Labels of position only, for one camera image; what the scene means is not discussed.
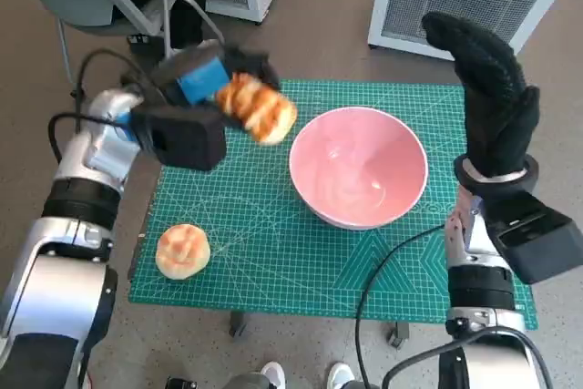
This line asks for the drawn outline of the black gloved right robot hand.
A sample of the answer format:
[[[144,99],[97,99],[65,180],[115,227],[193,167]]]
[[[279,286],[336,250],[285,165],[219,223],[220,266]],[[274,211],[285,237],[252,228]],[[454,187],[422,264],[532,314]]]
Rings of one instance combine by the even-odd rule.
[[[514,50],[493,32],[449,14],[429,12],[422,26],[427,43],[454,59],[473,167],[487,178],[523,170],[540,117],[540,92],[527,84]]]

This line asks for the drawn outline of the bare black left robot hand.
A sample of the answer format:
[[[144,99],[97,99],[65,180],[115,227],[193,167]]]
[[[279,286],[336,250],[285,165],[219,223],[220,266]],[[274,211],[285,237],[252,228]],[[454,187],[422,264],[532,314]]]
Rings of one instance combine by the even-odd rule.
[[[297,119],[264,52],[212,40],[171,56],[151,79],[168,101],[144,117],[156,134],[217,138],[234,128],[259,143],[278,144]]]

